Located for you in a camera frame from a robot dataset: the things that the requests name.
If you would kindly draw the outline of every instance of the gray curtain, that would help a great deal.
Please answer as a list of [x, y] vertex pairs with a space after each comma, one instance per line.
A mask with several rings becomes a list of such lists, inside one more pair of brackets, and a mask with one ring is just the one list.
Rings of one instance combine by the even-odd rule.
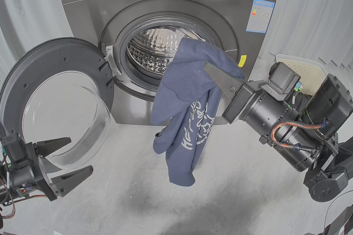
[[[353, 66], [353, 0], [277, 0], [259, 56], [278, 53]], [[0, 84], [35, 45], [72, 36], [60, 0], [0, 0]]]

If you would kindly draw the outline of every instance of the white plastic basket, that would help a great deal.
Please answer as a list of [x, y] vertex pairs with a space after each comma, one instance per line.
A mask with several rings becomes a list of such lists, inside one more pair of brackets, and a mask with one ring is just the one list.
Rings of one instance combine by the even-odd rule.
[[301, 57], [278, 54], [275, 62], [283, 62], [301, 76], [302, 93], [314, 95], [327, 76], [320, 63]]

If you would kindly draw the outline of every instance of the open door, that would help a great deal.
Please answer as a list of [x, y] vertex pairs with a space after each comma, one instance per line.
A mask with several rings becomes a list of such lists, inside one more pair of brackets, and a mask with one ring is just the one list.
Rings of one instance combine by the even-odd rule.
[[113, 97], [112, 71], [97, 47], [77, 38], [44, 42], [18, 61], [2, 85], [0, 137], [17, 132], [27, 143], [70, 137], [47, 160], [58, 169], [79, 167], [107, 136]]

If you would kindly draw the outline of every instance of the concrete floor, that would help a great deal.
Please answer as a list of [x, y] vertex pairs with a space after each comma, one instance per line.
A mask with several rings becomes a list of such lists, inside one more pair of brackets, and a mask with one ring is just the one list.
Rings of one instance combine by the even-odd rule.
[[[258, 59], [251, 79], [264, 79], [273, 57]], [[353, 70], [326, 65], [348, 89]], [[340, 136], [353, 135], [353, 120]], [[66, 197], [16, 205], [5, 231], [32, 235], [303, 235], [319, 233], [330, 203], [314, 202], [296, 172], [262, 145], [245, 123], [215, 126], [195, 170], [192, 187], [170, 184], [164, 154], [153, 152], [157, 126], [115, 124], [90, 161], [93, 175]], [[345, 191], [353, 189], [351, 182]], [[353, 193], [330, 208], [327, 224]]]

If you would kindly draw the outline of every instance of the door glass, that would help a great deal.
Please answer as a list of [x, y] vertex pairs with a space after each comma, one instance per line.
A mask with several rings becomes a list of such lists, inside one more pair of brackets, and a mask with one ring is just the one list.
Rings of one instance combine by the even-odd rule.
[[44, 81], [29, 99], [22, 120], [24, 140], [70, 137], [71, 143], [47, 159], [62, 169], [88, 162], [108, 134], [110, 113], [86, 74], [67, 71]]

